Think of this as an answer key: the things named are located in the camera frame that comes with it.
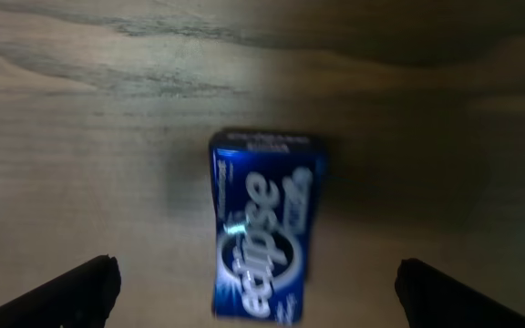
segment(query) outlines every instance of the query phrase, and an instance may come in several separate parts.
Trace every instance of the wooden table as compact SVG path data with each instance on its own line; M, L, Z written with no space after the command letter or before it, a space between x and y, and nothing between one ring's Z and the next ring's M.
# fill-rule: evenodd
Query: wooden table
M525 0L0 0L0 304L99 254L108 327L215 320L206 145L324 135L304 327L418 257L525 314Z

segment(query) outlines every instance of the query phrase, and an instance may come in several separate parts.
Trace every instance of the black object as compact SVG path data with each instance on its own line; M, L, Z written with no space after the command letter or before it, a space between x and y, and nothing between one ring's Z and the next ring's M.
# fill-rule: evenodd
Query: black object
M410 328L525 328L525 317L416 259L398 268L396 294Z
M98 256L0 306L0 328L102 328L119 292L117 259Z

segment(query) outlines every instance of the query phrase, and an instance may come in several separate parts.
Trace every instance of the blue label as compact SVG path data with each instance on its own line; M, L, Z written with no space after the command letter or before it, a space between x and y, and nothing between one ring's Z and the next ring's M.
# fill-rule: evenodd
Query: blue label
M296 323L323 153L211 146L216 315Z

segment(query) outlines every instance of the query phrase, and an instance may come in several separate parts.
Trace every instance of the wooden surface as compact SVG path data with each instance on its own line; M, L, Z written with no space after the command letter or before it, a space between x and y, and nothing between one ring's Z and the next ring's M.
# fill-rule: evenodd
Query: wooden surface
M418 257L525 314L525 0L0 0L0 304L99 254L108 327L214 320L206 145L311 131L304 327L407 327Z

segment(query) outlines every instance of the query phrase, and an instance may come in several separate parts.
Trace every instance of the blue package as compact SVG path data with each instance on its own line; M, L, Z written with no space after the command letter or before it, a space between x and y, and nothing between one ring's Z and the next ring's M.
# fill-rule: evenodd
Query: blue package
M297 323L326 156L305 135L224 130L210 144L215 315Z

